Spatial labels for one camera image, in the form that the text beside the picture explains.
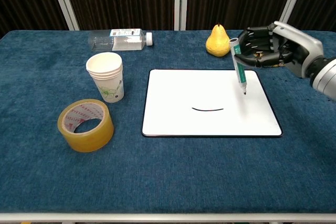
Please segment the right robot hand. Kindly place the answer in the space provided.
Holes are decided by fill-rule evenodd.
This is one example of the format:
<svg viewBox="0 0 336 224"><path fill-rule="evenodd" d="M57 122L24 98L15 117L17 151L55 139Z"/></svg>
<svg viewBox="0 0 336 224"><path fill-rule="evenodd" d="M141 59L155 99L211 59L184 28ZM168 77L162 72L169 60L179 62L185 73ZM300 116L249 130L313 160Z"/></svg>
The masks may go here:
<svg viewBox="0 0 336 224"><path fill-rule="evenodd" d="M322 58L322 42L291 25L275 21L248 27L238 36L241 53L235 60L249 67L287 67L299 78L308 77L309 66Z"/></svg>

